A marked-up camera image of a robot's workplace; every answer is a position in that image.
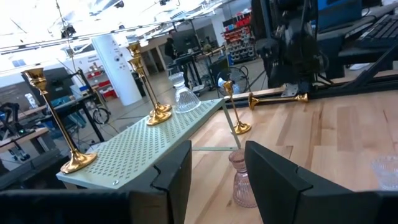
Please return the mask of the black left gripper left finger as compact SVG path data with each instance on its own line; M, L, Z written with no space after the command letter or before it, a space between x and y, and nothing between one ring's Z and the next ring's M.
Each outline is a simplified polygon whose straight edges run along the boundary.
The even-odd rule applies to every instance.
M184 224L192 144L184 141L117 190L0 192L0 224Z

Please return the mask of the pink glass candle holder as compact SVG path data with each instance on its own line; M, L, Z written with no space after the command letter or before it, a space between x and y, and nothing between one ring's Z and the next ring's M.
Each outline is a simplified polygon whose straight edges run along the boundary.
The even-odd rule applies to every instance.
M244 160L244 150L233 151L228 157L230 163L236 169L233 182L233 200L236 204L245 208L257 207L256 199L249 182L246 164Z

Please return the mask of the brass candlestick holder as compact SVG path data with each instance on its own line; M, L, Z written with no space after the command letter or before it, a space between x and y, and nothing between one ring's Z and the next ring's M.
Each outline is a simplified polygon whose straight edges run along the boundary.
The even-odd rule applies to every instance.
M249 123L243 123L238 115L238 112L236 110L236 106L234 104L234 100L233 100L233 82L232 81L227 81L223 83L223 88L225 89L225 91L227 92L230 100L231 100L231 104L233 107L233 111L235 113L236 116L236 125L233 126L234 128L234 132L237 135L241 135L241 134L245 134L247 132L249 132L251 130L251 125Z
M269 102L283 102L283 101L299 101L308 102L308 94L291 96L291 97L280 97L280 98L255 98L252 93L248 96L248 105L250 110L254 110L255 106L259 103L269 103Z
M134 71L138 73L140 79L142 80L147 93L148 97L152 103L153 110L149 113L149 119L147 120L147 125L148 126L155 126L160 123L163 123L164 121L167 121L171 117L171 112L168 111L161 111L159 107L157 106L157 100L155 99L155 96L151 90L150 83L145 75L144 69L141 64L141 60L139 58L133 58L130 59L129 63L133 67Z
M62 132L63 137L65 138L68 147L70 149L70 160L60 168L60 171L64 174L70 174L91 164L97 158L97 153L95 152L91 154L84 154L81 153L75 146L71 136L69 135L67 129L63 125L62 120L59 118L55 108L53 107L51 101L49 100L49 93L46 90L47 80L44 76L44 69L32 68L23 71L22 74L28 79L28 82L31 86L35 87L40 91L40 94L42 95L44 101L49 107L49 110L56 124L58 125L59 130Z
M144 67L142 64L139 43L136 42L136 43L129 44L127 49L132 56L132 59L129 61L129 63L132 65L134 71L139 75L140 79L142 80L142 82L146 88L146 91L147 91L147 96L153 104L154 109L150 113L152 114L155 110L160 111L160 112L170 111L172 109L172 107L170 105L163 105L157 100L156 95L154 94L154 91L151 87L151 84L147 79L147 75L144 71Z

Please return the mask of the clear glass candle holder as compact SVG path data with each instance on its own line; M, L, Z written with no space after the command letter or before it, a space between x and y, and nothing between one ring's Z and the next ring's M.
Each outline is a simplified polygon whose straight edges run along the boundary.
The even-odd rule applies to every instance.
M183 75L183 72L178 72L169 76L169 80L175 87L175 112L179 114L192 111L201 105L196 94L185 86Z
M379 157L371 165L381 189L398 191L398 156Z

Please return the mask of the green perforated metal shelf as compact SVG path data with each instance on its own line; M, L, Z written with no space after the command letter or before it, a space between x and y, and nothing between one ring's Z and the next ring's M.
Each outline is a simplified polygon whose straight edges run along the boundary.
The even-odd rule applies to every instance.
M186 113L177 113L167 121L148 126L148 116L120 132L95 149L97 159L71 174L56 174L66 185L87 189L119 189L132 181L155 162L174 150L200 129L219 109L223 109L229 129L233 122L225 99L202 101L199 107Z

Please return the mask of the black floor fan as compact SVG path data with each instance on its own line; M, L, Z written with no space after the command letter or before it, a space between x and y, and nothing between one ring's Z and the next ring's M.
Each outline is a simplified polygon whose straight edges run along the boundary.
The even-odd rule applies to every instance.
M242 68L229 67L220 71L216 76L218 93L222 96L228 94L223 86L227 81L232 81L233 94L245 93L249 90L248 71L244 71Z

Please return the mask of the red storage bins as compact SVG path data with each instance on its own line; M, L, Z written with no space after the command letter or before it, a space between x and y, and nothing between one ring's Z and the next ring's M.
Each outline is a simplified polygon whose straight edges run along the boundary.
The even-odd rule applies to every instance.
M100 93L104 98L118 97L110 82L110 79L104 70L88 72L85 74L85 76L90 86Z

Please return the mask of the black background table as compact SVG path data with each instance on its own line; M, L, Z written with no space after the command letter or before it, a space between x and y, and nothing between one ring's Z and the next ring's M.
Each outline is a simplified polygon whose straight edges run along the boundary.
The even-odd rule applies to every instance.
M86 114L88 121L90 122L92 128L94 129L98 139L101 142L104 142L104 138L99 131L98 127L95 124L94 119L90 115L88 108L85 105L85 102L88 100L92 100L94 98L93 95L86 95L79 100L71 100L66 102L60 106L56 106L55 110L60 118L65 118L68 115L71 115L74 112L78 112L78 110L83 110ZM25 127L19 125L19 104L18 103L3 103L0 105L0 129L6 128L11 136L15 136L16 140L20 139L24 136L28 136L30 134L37 133L42 130L42 128L37 129L26 129Z

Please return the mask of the white round pillar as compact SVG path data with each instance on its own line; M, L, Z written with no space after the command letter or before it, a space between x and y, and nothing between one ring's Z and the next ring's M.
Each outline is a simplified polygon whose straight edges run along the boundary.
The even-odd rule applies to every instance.
M121 103L128 106L140 101L142 96L127 64L127 52L120 48L114 35L93 37L91 43Z

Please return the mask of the person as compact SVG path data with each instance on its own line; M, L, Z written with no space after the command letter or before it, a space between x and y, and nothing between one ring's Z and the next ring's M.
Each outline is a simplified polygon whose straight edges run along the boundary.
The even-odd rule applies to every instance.
M167 41L166 41L165 47L164 47L165 56L168 56L172 60L175 60L177 58L177 53L175 51L175 46L174 46L174 40L172 38L172 34L175 32L176 32L175 29L172 29L169 31L169 37L167 38Z

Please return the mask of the black desk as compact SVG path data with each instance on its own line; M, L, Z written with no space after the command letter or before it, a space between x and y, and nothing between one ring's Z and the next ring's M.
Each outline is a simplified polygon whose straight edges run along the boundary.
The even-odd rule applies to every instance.
M363 49L355 46L355 41L366 32L375 22L385 15L366 16L354 24L320 35L319 44L328 57L328 68L326 77L329 79L342 78L345 76L345 66L357 63L374 63L389 48Z

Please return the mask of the parts bin shelving rack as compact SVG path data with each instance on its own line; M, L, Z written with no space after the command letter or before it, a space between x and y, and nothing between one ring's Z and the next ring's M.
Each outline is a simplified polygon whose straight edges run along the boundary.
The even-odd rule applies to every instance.
M254 60L257 57L254 33L251 25L252 13L239 12L223 22L226 49L233 64Z

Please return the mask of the black ceiling spotlight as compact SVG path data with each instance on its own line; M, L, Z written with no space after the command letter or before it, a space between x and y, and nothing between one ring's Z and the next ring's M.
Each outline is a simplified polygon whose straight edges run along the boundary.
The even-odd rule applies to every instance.
M66 39L66 38L69 38L69 37L71 37L73 34L75 34L76 33L76 30L75 30L75 28L71 25L71 24L69 24L69 25L67 25L66 27L64 27L62 30L61 30L61 38L62 39Z

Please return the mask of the black computer keyboard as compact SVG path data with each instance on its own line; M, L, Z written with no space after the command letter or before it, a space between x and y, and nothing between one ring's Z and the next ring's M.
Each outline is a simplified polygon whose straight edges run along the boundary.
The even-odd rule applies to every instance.
M375 22L356 41L355 46L363 49L389 48L398 42L398 14L385 15Z

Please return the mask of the black aluminium rig frame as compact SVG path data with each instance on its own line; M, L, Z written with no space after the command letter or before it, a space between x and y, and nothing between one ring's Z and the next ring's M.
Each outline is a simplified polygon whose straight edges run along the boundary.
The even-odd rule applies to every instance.
M330 86L320 85L306 90L304 93L296 93L293 96L308 94L308 100L316 100L320 98L331 98L336 96L357 95L362 93L371 93L377 91L398 90L398 72L392 72L390 75L386 71L382 71L382 67L392 62L398 57L398 43L388 49L369 69L361 72L355 79L349 81L338 81ZM248 96L239 96L233 98L237 108L249 107ZM277 90L275 93L261 93L255 98L280 98L291 97L282 96L282 92ZM231 100L226 97L225 104L227 108L232 108ZM269 102L259 103L259 105L283 103Z

